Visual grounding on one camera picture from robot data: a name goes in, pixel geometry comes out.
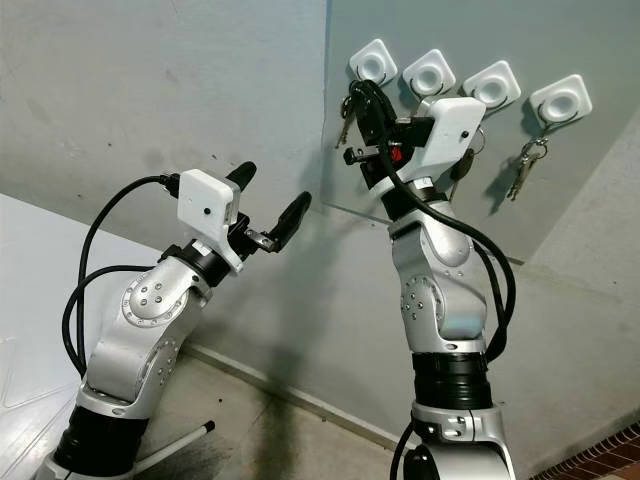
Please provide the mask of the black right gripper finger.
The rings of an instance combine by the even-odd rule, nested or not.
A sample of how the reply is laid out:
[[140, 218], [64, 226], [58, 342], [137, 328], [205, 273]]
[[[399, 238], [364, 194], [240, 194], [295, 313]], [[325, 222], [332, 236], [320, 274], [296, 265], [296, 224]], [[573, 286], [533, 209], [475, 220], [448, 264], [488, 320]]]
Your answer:
[[396, 120], [396, 109], [379, 84], [370, 79], [367, 82], [367, 145], [392, 145]]
[[381, 88], [371, 79], [352, 82], [352, 109], [365, 146], [381, 147]]

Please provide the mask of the small silver key pair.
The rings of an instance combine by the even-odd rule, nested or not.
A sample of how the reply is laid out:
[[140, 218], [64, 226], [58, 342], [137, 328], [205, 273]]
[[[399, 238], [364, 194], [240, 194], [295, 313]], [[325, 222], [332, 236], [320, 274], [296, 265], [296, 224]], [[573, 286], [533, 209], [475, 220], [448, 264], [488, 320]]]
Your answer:
[[335, 148], [346, 145], [348, 142], [349, 129], [351, 129], [352, 124], [355, 123], [358, 111], [362, 108], [364, 108], [364, 100], [362, 100], [361, 97], [347, 96], [346, 99], [344, 99], [342, 105], [340, 105], [340, 119], [342, 119], [342, 124], [340, 124], [340, 132], [338, 140], [335, 142]]

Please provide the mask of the silver key bunch with carabiner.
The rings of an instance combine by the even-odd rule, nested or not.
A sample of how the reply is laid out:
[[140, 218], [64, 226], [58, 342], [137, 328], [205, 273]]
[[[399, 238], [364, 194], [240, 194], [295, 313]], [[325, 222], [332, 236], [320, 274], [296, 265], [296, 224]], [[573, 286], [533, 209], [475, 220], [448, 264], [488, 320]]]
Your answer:
[[547, 137], [532, 138], [521, 148], [520, 156], [517, 159], [516, 178], [513, 179], [512, 186], [509, 187], [506, 197], [508, 200], [515, 201], [527, 178], [530, 177], [532, 169], [535, 168], [536, 163], [548, 154], [549, 148], [547, 147]]

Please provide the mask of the white plastic folding table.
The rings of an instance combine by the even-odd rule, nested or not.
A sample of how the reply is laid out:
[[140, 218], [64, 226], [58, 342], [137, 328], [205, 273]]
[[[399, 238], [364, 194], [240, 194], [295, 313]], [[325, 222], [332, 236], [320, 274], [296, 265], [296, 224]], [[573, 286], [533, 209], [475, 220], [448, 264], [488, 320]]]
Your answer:
[[0, 480], [33, 480], [81, 384], [61, 343], [87, 225], [0, 197]]

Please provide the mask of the white square wall hook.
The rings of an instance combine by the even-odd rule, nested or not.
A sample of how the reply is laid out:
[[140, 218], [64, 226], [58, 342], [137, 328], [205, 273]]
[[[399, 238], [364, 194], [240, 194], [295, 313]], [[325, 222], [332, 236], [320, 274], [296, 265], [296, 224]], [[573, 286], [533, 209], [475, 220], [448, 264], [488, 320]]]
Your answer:
[[507, 60], [494, 61], [472, 74], [463, 81], [462, 92], [488, 110], [502, 109], [522, 96], [520, 84]]
[[348, 67], [357, 81], [371, 81], [379, 86], [398, 76], [396, 60], [381, 38], [374, 38], [348, 60]]
[[593, 113], [584, 78], [572, 74], [531, 93], [529, 102], [539, 122], [544, 125], [575, 122]]
[[412, 61], [403, 69], [401, 77], [408, 90], [419, 99], [440, 95], [456, 84], [451, 65], [439, 49], [426, 51], [421, 58]]

